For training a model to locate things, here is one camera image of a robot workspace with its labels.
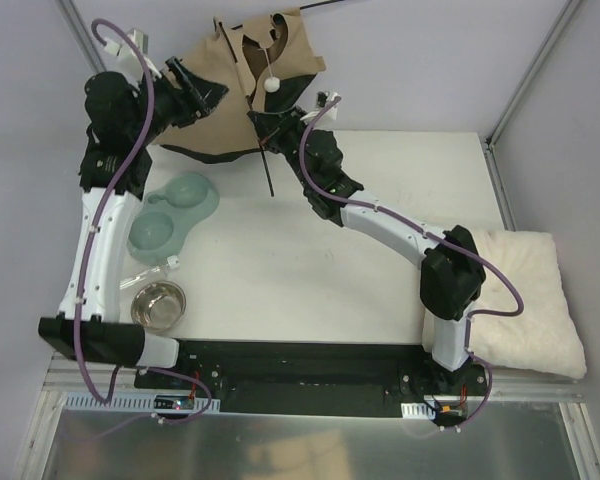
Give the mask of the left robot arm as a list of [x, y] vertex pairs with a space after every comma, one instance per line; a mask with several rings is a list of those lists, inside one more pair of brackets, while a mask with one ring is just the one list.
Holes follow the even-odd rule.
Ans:
[[124, 251], [152, 166], [148, 144], [169, 127], [209, 116], [229, 89], [195, 75], [175, 57], [166, 66], [167, 74], [145, 74], [138, 85], [115, 71], [85, 84], [90, 123], [79, 169], [80, 236], [64, 298], [56, 315], [40, 319], [38, 334], [70, 360], [157, 367], [159, 380], [179, 389], [192, 367], [178, 356], [178, 342], [120, 320]]

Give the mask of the beige fabric pet tent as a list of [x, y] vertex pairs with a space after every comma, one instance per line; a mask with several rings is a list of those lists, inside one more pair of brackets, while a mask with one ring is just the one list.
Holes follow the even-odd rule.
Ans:
[[[228, 94], [210, 116], [184, 128], [170, 127], [154, 140], [165, 149], [207, 164], [232, 162], [258, 151], [219, 20], [214, 19], [214, 32], [187, 51], [180, 61], [195, 75], [226, 85]], [[314, 78], [326, 70], [324, 59], [310, 45], [298, 8], [252, 17], [236, 28], [223, 23], [256, 112], [280, 112], [293, 107]], [[280, 79], [276, 93], [267, 93], [263, 86], [268, 76], [264, 49], [268, 51], [274, 75]]]

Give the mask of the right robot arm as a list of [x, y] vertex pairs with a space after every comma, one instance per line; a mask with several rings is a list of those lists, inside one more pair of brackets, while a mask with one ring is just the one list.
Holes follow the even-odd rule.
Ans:
[[486, 279], [473, 236], [457, 225], [432, 228], [383, 205], [342, 169], [344, 155], [334, 134], [308, 130], [302, 109], [251, 112], [260, 146], [284, 156], [312, 210], [322, 219], [369, 236], [420, 272], [419, 297], [434, 319], [432, 387], [453, 394], [466, 381], [466, 328], [470, 307]]

